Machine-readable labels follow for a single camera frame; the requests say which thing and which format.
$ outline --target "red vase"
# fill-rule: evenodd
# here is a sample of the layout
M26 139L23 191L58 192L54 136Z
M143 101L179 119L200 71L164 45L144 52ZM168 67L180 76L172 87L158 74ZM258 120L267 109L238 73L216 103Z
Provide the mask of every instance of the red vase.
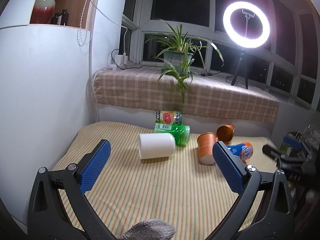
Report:
M48 23L54 12L55 0L36 0L30 23Z

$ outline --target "orange paper cup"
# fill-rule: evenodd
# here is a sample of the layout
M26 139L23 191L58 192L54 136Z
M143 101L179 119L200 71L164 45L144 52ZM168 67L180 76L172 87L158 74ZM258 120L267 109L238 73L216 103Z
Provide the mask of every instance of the orange paper cup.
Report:
M213 132L206 132L199 135L198 142L198 157L202 164L210 165L215 162L212 155L213 145L218 141L217 135Z
M227 123L225 125L220 126L217 129L218 140L224 143L230 142L233 137L234 131L235 131L235 126L231 123Z

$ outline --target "ring light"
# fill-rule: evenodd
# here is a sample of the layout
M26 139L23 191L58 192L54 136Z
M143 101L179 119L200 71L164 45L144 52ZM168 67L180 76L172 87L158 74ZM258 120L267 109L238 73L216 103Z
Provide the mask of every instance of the ring light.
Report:
M259 38L251 40L251 39L242 37L238 33L236 33L236 31L233 29L230 18L231 18L231 14L238 9L250 10L254 12L256 16L258 16L258 18L262 23L262 34ZM225 10L223 15L223 26L227 34L229 35L230 39L233 40L236 44L244 48L253 49L253 48L260 47L262 44L264 44L267 41L270 35L270 25L267 17L258 7L248 2L235 2L230 4Z

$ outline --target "black bottle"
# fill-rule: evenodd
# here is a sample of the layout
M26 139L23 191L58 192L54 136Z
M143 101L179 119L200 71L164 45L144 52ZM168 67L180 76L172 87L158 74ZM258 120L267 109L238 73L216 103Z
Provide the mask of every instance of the black bottle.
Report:
M55 13L54 16L51 18L50 24L57 24L58 17L59 17L59 13Z
M58 25L67 26L69 19L69 13L67 13L67 9L63 9L62 13L58 16Z

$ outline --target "ring light stand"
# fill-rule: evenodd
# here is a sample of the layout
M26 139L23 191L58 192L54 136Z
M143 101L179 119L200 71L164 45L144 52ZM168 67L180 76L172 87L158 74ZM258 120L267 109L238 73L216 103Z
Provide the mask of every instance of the ring light stand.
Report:
M231 20L230 20L231 14L238 9L242 9L242 13L246 17L244 37L242 37L238 33L236 33L236 31L233 29L233 27L231 25ZM250 18L254 18L255 16L257 16L261 21L262 34L257 39L248 39L247 38L248 21ZM267 17L264 15L264 13L255 5L248 3L248 2L235 2L233 4L230 4L227 7L227 9L225 10L224 15L223 15L223 26L224 26L228 36L230 37L230 39L242 47L240 58L239 58L239 61L238 61L237 67L236 67L235 74L233 76L232 83L231 83L231 86L234 86L236 83L236 79L238 77L240 64L245 59L244 48L253 49L253 48L257 48L257 47L260 47L261 45L263 45L267 41L267 39L270 35L270 25L269 25ZM244 78L245 78L245 87L246 87L246 89L248 89L247 68L245 68Z

